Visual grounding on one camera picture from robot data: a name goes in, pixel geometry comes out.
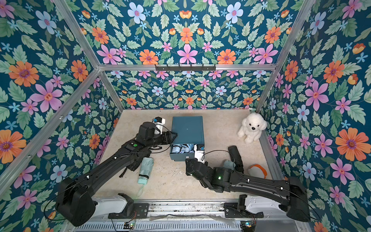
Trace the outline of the light blue umbrella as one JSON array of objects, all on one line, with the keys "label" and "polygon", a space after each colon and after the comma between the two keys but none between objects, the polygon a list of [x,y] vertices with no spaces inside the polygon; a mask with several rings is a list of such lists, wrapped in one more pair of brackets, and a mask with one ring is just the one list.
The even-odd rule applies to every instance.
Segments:
[{"label": "light blue umbrella", "polygon": [[175,154],[184,153],[185,151],[186,151],[186,147],[183,144],[173,145],[172,147],[172,153],[175,153]]},{"label": "light blue umbrella", "polygon": [[182,144],[181,152],[182,153],[194,153],[195,147],[197,147],[197,144]]}]

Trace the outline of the teal plastic drawer cabinet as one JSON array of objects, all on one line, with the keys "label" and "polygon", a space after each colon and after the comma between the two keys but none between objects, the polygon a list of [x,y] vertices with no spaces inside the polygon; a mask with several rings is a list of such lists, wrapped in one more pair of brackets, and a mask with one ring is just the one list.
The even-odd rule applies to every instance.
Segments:
[{"label": "teal plastic drawer cabinet", "polygon": [[172,132],[178,134],[171,146],[170,158],[173,161],[185,161],[187,158],[193,159],[194,153],[172,153],[173,145],[177,144],[204,144],[203,117],[184,116],[173,117]]}]

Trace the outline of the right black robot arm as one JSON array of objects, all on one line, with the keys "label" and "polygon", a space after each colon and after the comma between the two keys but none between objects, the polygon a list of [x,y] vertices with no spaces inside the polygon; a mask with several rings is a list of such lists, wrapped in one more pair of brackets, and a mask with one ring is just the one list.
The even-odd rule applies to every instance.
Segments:
[{"label": "right black robot arm", "polygon": [[196,158],[185,160],[186,175],[197,179],[201,185],[218,193],[241,192],[278,202],[286,216],[301,222],[309,222],[310,209],[307,191],[296,177],[288,180],[268,180],[244,175],[225,167],[211,168]]}]

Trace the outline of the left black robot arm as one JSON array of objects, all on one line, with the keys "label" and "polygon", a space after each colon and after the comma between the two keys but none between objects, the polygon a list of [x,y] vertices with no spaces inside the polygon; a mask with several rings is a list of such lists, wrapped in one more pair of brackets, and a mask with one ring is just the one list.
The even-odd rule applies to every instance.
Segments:
[{"label": "left black robot arm", "polygon": [[76,178],[66,178],[59,186],[56,211],[73,226],[81,226],[91,217],[122,212],[128,200],[123,196],[99,200],[96,192],[122,169],[136,170],[144,158],[151,155],[151,148],[171,145],[177,133],[161,132],[156,124],[144,122],[136,136],[125,142],[110,158],[88,173]]}]

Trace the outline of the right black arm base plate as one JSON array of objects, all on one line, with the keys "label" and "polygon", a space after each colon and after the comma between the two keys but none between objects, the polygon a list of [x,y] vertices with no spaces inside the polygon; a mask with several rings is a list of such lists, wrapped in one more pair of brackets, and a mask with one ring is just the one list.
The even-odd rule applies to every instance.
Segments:
[{"label": "right black arm base plate", "polygon": [[247,195],[242,194],[239,196],[236,203],[224,203],[224,212],[226,218],[264,218],[263,212],[252,213],[246,210],[245,201]]}]

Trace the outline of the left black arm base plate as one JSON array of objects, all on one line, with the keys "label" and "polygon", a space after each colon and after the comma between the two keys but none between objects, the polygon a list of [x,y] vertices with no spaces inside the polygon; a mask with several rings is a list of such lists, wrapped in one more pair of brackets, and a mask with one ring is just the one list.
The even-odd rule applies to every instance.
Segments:
[{"label": "left black arm base plate", "polygon": [[135,203],[132,198],[124,193],[119,193],[118,198],[120,200],[125,200],[125,207],[118,213],[110,213],[108,215],[109,219],[143,219],[147,218],[149,211],[148,203]]}]

